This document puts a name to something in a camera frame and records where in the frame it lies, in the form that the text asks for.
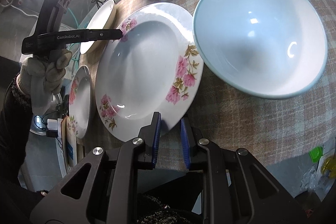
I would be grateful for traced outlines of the left gloved hand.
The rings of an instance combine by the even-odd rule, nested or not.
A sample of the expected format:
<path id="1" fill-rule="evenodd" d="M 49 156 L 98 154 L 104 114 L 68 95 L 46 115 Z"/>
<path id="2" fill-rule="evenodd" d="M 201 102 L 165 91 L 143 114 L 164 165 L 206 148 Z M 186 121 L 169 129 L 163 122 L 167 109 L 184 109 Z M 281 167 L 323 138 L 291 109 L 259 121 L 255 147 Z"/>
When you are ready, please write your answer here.
<path id="1" fill-rule="evenodd" d="M 72 52 L 67 49 L 51 51 L 51 60 L 36 55 L 24 59 L 17 84 L 30 99 L 33 114 L 43 115 L 50 108 L 52 97 L 60 93 L 71 59 Z"/>

